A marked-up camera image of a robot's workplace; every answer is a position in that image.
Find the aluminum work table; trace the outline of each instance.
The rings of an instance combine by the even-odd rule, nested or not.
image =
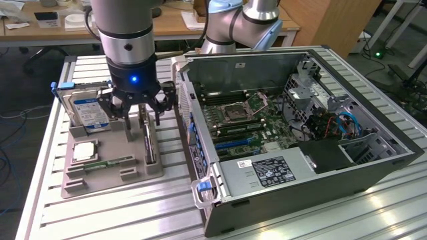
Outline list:
[[[427,149],[427,130],[331,51],[312,47],[415,143]],[[157,78],[175,74],[157,62]],[[60,81],[109,78],[105,56],[65,62]],[[332,93],[342,87],[322,78]],[[156,127],[164,176],[69,199],[60,197],[69,118],[55,100],[47,124],[17,240],[204,240],[175,113]],[[420,239],[427,236],[427,153],[366,192],[237,229],[209,240]]]

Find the paper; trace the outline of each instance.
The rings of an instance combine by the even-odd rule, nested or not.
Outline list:
[[[29,26],[29,24],[27,22],[19,23],[19,24],[7,24],[5,25],[7,29],[20,29],[20,28],[24,28],[28,26]]]
[[[13,4],[19,8],[19,10],[23,10],[24,4],[25,4],[19,1],[5,1],[5,0],[0,0],[0,3]],[[0,16],[5,16],[5,13],[1,10],[0,10]]]
[[[195,19],[195,15],[192,12],[185,12],[181,11],[180,12],[181,15],[181,19],[184,20],[185,26],[189,30],[195,31],[195,30],[203,30],[203,28],[205,27],[204,23],[199,23]]]

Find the blue cable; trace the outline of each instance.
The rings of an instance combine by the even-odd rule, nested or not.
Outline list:
[[[5,124],[5,125],[9,125],[9,126],[21,126],[21,124],[17,124],[17,123],[13,123],[13,122],[7,122],[7,121],[0,121],[0,124]],[[20,199],[21,199],[21,182],[20,182],[20,179],[19,179],[19,175],[16,173],[16,169],[15,169],[15,165],[11,163],[9,161],[9,158],[7,156],[7,153],[4,152],[4,149],[5,148],[9,148],[11,146],[13,146],[24,137],[25,135],[25,132],[27,132],[27,128],[25,128],[25,125],[21,126],[21,134],[20,136],[15,139],[15,141],[12,141],[9,144],[7,144],[5,146],[1,146],[0,147],[0,152],[4,154],[4,157],[0,157],[0,160],[5,163],[5,165],[9,166],[9,169],[11,169],[11,172],[12,172],[12,175],[15,177],[15,181],[16,181],[16,184],[17,184],[17,197],[16,197],[16,200],[13,201],[13,203],[9,205],[9,207],[7,209],[3,210],[3,212],[0,212],[0,217],[8,212],[9,209],[12,209],[20,202]]]
[[[1,216],[7,213],[7,211],[16,206],[16,204],[19,203],[19,201],[20,201],[20,199],[21,199],[21,182],[20,182],[20,179],[19,179],[19,175],[16,174],[15,166],[13,166],[13,164],[11,163],[9,159],[8,159],[8,158],[3,158],[3,157],[0,157],[0,159],[1,159],[4,162],[7,162],[7,164],[9,165],[11,171],[12,171],[12,175],[13,175],[13,177],[15,177],[16,184],[17,184],[17,198],[16,198],[15,202],[11,204],[11,206],[9,206],[5,210],[3,210],[3,212],[0,212],[0,217],[1,217]]]
[[[9,126],[20,126],[21,124],[16,124],[13,122],[7,122],[7,121],[0,121],[0,124],[5,124],[5,125],[9,125]],[[15,141],[12,141],[9,144],[7,144],[5,146],[1,146],[3,149],[7,149],[9,147],[12,147],[12,145],[15,145],[24,137],[25,135],[25,132],[27,132],[27,127],[25,125],[21,127],[21,134],[20,136],[17,137],[17,139]]]
[[[362,128],[360,128],[360,125],[358,123],[358,119],[355,117],[355,115],[352,115],[350,112],[340,112],[336,116],[336,123],[338,123],[338,126],[339,126],[339,130],[343,132],[343,133],[347,133],[344,127],[342,126],[342,119],[340,119],[340,116],[347,116],[351,118],[352,120],[352,123],[355,124],[356,128],[358,128],[358,131],[359,131],[359,135],[362,134]]]
[[[3,170],[7,166],[8,166],[8,162],[7,160],[4,160],[1,157],[0,157],[0,160],[3,161],[4,165],[1,166],[1,169]]]

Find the cable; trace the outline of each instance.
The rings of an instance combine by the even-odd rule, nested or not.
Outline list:
[[[96,39],[96,40],[101,40],[100,36],[97,36],[95,34],[95,32],[92,31],[91,27],[89,27],[89,13],[92,12],[92,7],[87,6],[85,11],[84,11],[84,27],[85,30],[88,32],[88,34],[91,34],[91,36]]]
[[[7,210],[7,212],[8,213],[12,213],[12,212],[21,212],[24,209],[23,208],[9,208],[8,210]]]
[[[326,138],[327,137],[327,135],[328,135],[328,131],[330,131],[330,125],[331,125],[331,120],[335,118],[335,116],[331,116],[330,118],[328,118],[328,121],[327,121],[327,126],[326,126],[326,131],[324,131],[324,136],[323,136],[323,138]]]
[[[0,114],[0,118],[3,118],[3,119],[15,119],[15,118],[20,117],[21,119],[24,119],[24,112],[29,113],[33,110],[39,110],[39,109],[44,109],[44,108],[49,108],[49,107],[52,107],[52,105],[41,105],[41,106],[36,106],[33,108],[28,108],[24,111],[21,111],[19,115],[13,115],[13,116],[3,116],[3,114]],[[49,116],[49,114],[41,115],[41,116],[27,117],[27,119],[28,120],[41,119],[41,118],[45,118],[48,116]]]
[[[21,199],[21,182],[20,182],[20,179],[19,179],[19,175],[16,173],[15,165],[11,163],[8,155],[7,155],[5,151],[3,150],[3,148],[0,148],[0,152],[4,155],[4,158],[1,157],[1,160],[5,161],[7,164],[8,164],[9,171],[12,172],[12,175],[13,175],[15,181],[16,181],[16,185],[17,185],[17,197],[16,197],[16,200],[9,205],[9,207],[0,212],[0,217],[1,217],[8,212],[8,210],[12,209],[16,206],[16,204],[19,203],[19,201]]]
[[[352,125],[354,125],[354,131],[352,131],[352,133],[354,133],[354,135],[356,135],[356,124],[355,124],[355,122],[352,121],[352,120],[347,120],[347,121],[344,121],[344,124],[348,124],[348,123],[352,123]]]
[[[11,122],[3,122],[3,121],[0,121],[0,124],[5,124],[5,125],[9,125],[9,126],[21,126],[20,124],[15,124],[15,123],[11,123]],[[20,134],[20,136],[15,139],[15,141],[12,141],[9,144],[7,144],[7,145],[4,145],[4,146],[1,146],[1,148],[3,149],[7,149],[7,148],[9,148],[12,145],[15,145],[21,139],[23,139],[23,137],[24,137],[24,135],[25,135],[25,132],[27,132],[27,128],[25,128],[25,126],[23,126],[21,127],[21,134]]]
[[[7,55],[8,52],[9,52],[9,47],[5,49],[4,52],[0,52],[0,58],[1,58],[4,55]]]
[[[286,94],[283,93],[281,95],[279,95],[277,96],[277,108],[279,108],[279,97],[281,97],[281,108],[280,108],[280,111],[281,111],[281,113],[280,113],[280,115],[281,115],[281,118],[283,118],[283,120],[284,121],[287,121],[287,118],[286,118]]]
[[[8,155],[5,155],[5,152],[4,150],[0,148],[0,151],[4,153],[4,157],[0,157],[0,160],[5,163],[5,166],[8,167],[7,168],[7,174],[5,174],[5,178],[3,179],[3,181],[0,182],[0,187],[3,186],[3,184],[5,184],[8,178],[9,178],[9,175],[11,175],[11,171],[12,171],[12,166],[11,166],[11,162],[9,162],[9,158],[8,158]]]
[[[375,59],[371,58],[371,56],[372,56],[371,48],[370,48],[370,44],[368,44],[368,41],[367,41],[367,36],[366,36],[366,30],[364,29],[363,29],[363,39],[364,39],[366,43],[364,43],[364,46],[363,46],[362,57],[364,57],[367,60],[380,64],[380,66],[382,66],[379,69],[375,69],[375,70],[370,71],[367,74],[363,75],[364,77],[367,77],[370,74],[372,74],[372,73],[375,73],[375,72],[378,72],[380,70],[384,70],[386,69],[386,65],[382,62],[379,62],[379,61],[376,61]]]
[[[340,116],[347,116],[351,118],[354,124],[356,125],[356,128],[358,128],[358,131],[359,131],[359,135],[362,135],[362,128],[360,128],[360,125],[358,123],[358,119],[355,117],[355,115],[352,115],[350,112],[340,112],[336,116],[336,123],[338,123],[338,126],[339,126],[339,129],[343,133],[347,133],[346,129],[343,128],[343,125],[342,125],[342,119],[340,119]]]
[[[303,125],[300,125],[300,130],[302,130],[302,133],[304,133],[304,124]]]
[[[5,169],[5,167],[8,166],[8,162],[3,158],[0,158],[0,160],[3,161],[3,166],[0,167],[0,172],[1,172],[1,170]]]
[[[386,50],[391,50],[388,47],[386,47],[387,45],[387,42],[390,40],[390,38],[392,37],[395,31],[398,30],[398,28],[402,26],[402,24],[404,23],[404,21],[407,20],[407,17],[410,16],[410,14],[412,13],[414,9],[418,7],[418,5],[420,4],[422,0],[418,0],[418,3],[415,4],[415,6],[412,7],[412,9],[407,12],[404,18],[403,18],[403,21],[399,23],[399,25],[392,29],[388,37],[386,38],[386,41],[384,41],[384,49]]]
[[[3,140],[0,140],[0,146],[19,132],[19,130],[24,127],[25,122],[27,122],[27,112],[25,111],[23,111],[23,110],[11,110],[11,111],[7,111],[7,113],[8,112],[23,112],[24,113],[24,120],[21,121],[21,124],[19,125],[17,129],[12,132],[12,134],[9,136],[7,136]]]
[[[205,23],[204,23],[201,35],[197,41],[183,51],[183,54],[188,53],[191,50],[196,48],[196,46],[201,43],[203,38],[207,35],[208,24],[209,24],[209,0],[204,0],[204,10],[205,10]]]
[[[291,131],[292,130],[296,130],[296,131],[299,131],[302,134],[304,134],[304,135],[307,135],[308,137],[311,137],[312,136],[312,134],[311,133],[308,133],[308,132],[306,132],[306,131],[303,131],[303,130],[300,130],[300,129],[298,129],[296,127],[294,127],[294,126],[288,126],[288,128],[291,129]]]

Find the power supply label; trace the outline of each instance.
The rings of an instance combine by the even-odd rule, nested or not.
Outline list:
[[[88,129],[103,128],[108,125],[108,117],[95,98],[73,101],[81,124]]]
[[[253,161],[252,166],[264,188],[296,180],[283,156]]]

